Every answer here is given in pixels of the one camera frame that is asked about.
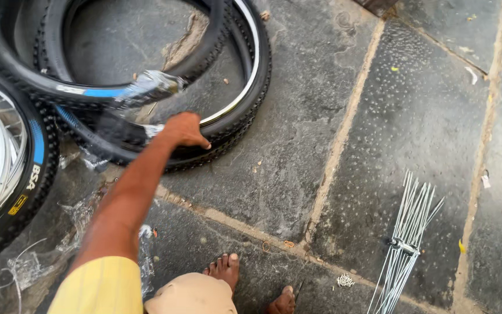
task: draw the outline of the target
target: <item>shirt sleeve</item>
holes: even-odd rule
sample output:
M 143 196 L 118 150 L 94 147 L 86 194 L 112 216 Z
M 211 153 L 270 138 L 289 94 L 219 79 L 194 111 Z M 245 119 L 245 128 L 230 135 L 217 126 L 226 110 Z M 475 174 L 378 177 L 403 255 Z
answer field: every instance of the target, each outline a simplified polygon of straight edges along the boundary
M 106 256 L 75 269 L 59 286 L 48 314 L 142 314 L 141 270 Z

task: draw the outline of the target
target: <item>person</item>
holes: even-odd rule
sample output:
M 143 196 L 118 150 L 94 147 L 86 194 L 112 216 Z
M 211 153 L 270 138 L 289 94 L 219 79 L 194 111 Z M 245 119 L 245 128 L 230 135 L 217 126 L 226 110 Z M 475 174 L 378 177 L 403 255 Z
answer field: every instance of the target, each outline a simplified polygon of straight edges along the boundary
M 142 303 L 139 228 L 176 147 L 211 148 L 200 133 L 199 121 L 199 115 L 192 112 L 171 117 L 125 169 L 95 211 L 48 314 L 236 313 L 232 301 L 240 267 L 236 253 L 223 254 L 202 273 L 175 278 Z M 293 289 L 287 286 L 267 307 L 267 313 L 292 314 L 294 308 Z

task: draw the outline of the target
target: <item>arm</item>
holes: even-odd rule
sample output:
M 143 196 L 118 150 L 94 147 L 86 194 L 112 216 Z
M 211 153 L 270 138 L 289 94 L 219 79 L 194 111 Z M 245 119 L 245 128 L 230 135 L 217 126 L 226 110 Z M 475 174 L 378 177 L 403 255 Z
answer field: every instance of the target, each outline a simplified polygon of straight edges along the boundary
M 199 131 L 199 120 L 199 115 L 190 112 L 171 117 L 164 130 L 129 164 L 102 199 L 69 274 L 104 256 L 123 256 L 137 262 L 139 228 L 171 153 L 180 145 L 211 147 Z

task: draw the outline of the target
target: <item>yellow label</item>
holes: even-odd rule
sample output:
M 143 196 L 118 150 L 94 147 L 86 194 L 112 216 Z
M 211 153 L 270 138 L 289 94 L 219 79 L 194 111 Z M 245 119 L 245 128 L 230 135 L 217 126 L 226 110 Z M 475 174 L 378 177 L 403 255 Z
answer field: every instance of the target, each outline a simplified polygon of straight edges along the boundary
M 19 196 L 17 202 L 15 203 L 15 205 L 13 207 L 10 208 L 8 214 L 15 215 L 17 213 L 17 211 L 21 209 L 24 202 L 26 202 L 27 198 L 28 197 L 26 195 Z

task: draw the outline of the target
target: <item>grout line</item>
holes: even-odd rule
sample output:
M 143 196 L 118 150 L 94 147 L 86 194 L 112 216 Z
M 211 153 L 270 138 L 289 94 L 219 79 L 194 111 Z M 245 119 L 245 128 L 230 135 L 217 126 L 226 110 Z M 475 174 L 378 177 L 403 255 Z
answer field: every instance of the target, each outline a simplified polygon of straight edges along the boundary
M 163 199 L 166 202 L 184 207 L 185 209 L 192 211 L 196 215 L 200 215 L 204 218 L 208 218 L 210 220 L 216 221 L 216 222 L 223 224 L 227 227 L 230 227 L 238 232 L 241 232 L 247 236 L 250 236 L 250 237 L 255 238 L 257 240 L 260 240 L 262 242 L 267 242 L 271 247 L 276 247 L 276 248 L 278 248 L 282 251 L 285 251 L 289 254 L 295 255 L 295 256 L 303 259 L 306 262 L 309 261 L 311 263 L 328 268 L 332 273 L 334 273 L 336 275 L 345 274 L 345 275 L 349 276 L 354 282 L 364 284 L 372 289 L 374 289 L 377 286 L 374 282 L 372 282 L 368 279 L 365 279 L 362 276 L 359 276 L 354 273 L 350 273 L 349 271 L 347 271 L 341 267 L 329 264 L 316 256 L 310 255 L 307 252 L 307 250 L 305 249 L 305 247 L 302 246 L 301 244 L 297 244 L 293 247 L 286 246 L 284 244 L 284 240 L 282 240 L 280 238 L 277 238 L 273 235 L 270 235 L 268 233 L 265 233 L 265 232 L 262 232 L 258 229 L 255 229 L 254 227 L 247 225 L 246 223 L 241 222 L 237 219 L 231 218 L 230 216 L 226 215 L 225 213 L 220 212 L 217 209 L 192 204 L 191 202 L 185 200 L 185 198 L 183 198 L 179 195 L 176 195 L 176 194 L 172 193 L 171 191 L 167 190 L 162 185 L 158 186 L 158 189 L 156 190 L 155 196 L 157 198 Z M 416 307 L 422 309 L 425 312 L 429 312 L 432 314 L 450 314 L 450 312 L 447 310 L 433 306 L 427 302 L 419 302 L 419 301 L 417 301 L 413 298 L 410 298 L 408 296 L 401 295 L 400 300 L 402 302 L 411 304 L 413 306 L 416 306 Z
M 481 138 L 476 152 L 474 172 L 472 174 L 472 182 L 470 188 L 470 201 L 468 203 L 468 214 L 464 224 L 464 234 L 462 235 L 462 243 L 467 248 L 467 253 L 460 254 L 458 259 L 458 268 L 455 274 L 455 282 L 452 294 L 452 310 L 456 313 L 482 313 L 482 311 L 473 303 L 466 299 L 466 286 L 469 274 L 468 253 L 470 253 L 470 235 L 474 229 L 473 218 L 478 211 L 478 196 L 480 192 L 480 176 L 484 171 L 484 155 L 486 145 L 491 139 L 493 123 L 495 121 L 496 107 L 500 98 L 500 75 L 502 71 L 502 4 L 499 14 L 499 26 L 495 37 L 494 53 L 492 67 L 489 71 L 489 96 L 487 98 L 487 106 L 483 125 L 481 128 Z
M 409 27 L 415 29 L 423 37 L 425 37 L 425 38 L 433 41 L 437 46 L 439 46 L 441 49 L 443 49 L 448 54 L 450 54 L 450 55 L 452 55 L 454 57 L 457 57 L 457 59 L 461 60 L 464 63 L 468 63 L 472 68 L 475 68 L 476 70 L 478 70 L 481 75 L 485 75 L 485 76 L 488 75 L 488 73 L 484 69 L 478 67 L 472 61 L 464 58 L 463 56 L 459 55 L 455 51 L 451 50 L 449 47 L 447 47 L 445 44 L 443 44 L 442 42 L 440 42 L 439 40 L 437 40 L 435 37 L 433 37 L 433 36 L 429 35 L 427 32 L 425 32 L 425 30 L 422 27 L 416 27 L 415 25 L 411 24 L 410 22 L 406 21 L 405 19 L 401 18 L 400 16 L 396 15 L 396 13 L 393 14 L 393 17 L 396 18 L 396 19 L 400 19 L 400 21 L 402 23 L 404 23 L 404 24 L 408 25 Z
M 321 218 L 321 212 L 324 206 L 324 202 L 329 192 L 334 173 L 336 172 L 336 168 L 338 167 L 340 155 L 344 151 L 344 146 L 348 141 L 348 133 L 350 132 L 354 116 L 358 110 L 358 104 L 361 99 L 361 92 L 363 91 L 365 81 L 367 80 L 367 75 L 369 74 L 369 70 L 371 68 L 371 63 L 373 61 L 373 58 L 375 57 L 377 47 L 379 46 L 379 40 L 381 39 L 381 35 L 385 27 L 385 20 L 385 18 L 380 18 L 379 22 L 375 26 L 375 29 L 373 30 L 371 42 L 369 42 L 369 46 L 367 47 L 367 52 L 365 54 L 361 70 L 358 74 L 356 85 L 352 90 L 352 95 L 350 96 L 350 100 L 348 101 L 348 104 L 346 106 L 344 119 L 340 124 L 340 127 L 338 128 L 338 132 L 336 133 L 334 141 L 332 142 L 329 159 L 324 167 L 323 180 L 321 186 L 317 190 L 315 203 L 313 204 L 313 209 L 309 213 L 310 217 L 307 220 L 305 238 L 304 240 L 302 240 L 302 243 L 300 243 L 302 246 L 304 246 L 304 244 L 307 242 L 311 242 L 312 234 L 315 233 L 315 226 Z

